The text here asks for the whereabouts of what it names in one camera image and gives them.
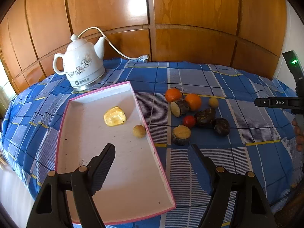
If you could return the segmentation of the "person's right hand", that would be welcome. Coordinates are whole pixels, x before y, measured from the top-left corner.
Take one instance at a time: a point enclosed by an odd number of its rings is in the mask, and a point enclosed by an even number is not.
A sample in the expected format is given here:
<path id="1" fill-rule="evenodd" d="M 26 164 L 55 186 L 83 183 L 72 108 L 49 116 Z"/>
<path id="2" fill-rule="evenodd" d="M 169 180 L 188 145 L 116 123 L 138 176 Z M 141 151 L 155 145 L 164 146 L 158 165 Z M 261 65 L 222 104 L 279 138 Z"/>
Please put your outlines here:
<path id="1" fill-rule="evenodd" d="M 301 152 L 303 151 L 303 144 L 304 144 L 304 137 L 303 132 L 301 131 L 300 127 L 297 125 L 296 119 L 292 121 L 292 125 L 294 126 L 294 132 L 296 135 L 296 149 L 297 151 Z"/>

